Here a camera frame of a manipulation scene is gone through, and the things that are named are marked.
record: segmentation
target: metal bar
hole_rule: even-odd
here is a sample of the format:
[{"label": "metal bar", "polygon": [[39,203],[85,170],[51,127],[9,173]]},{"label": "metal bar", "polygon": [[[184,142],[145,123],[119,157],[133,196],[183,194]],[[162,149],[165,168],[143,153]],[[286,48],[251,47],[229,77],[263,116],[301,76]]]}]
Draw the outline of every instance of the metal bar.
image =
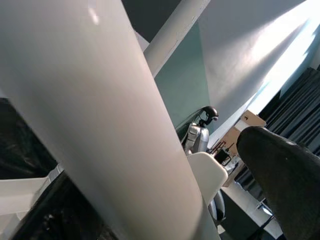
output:
[{"label": "metal bar", "polygon": [[144,51],[153,77],[165,65],[209,2],[210,0],[181,0],[175,8]]},{"label": "metal bar", "polygon": [[0,16],[1,89],[119,238],[218,238],[121,1]]}]

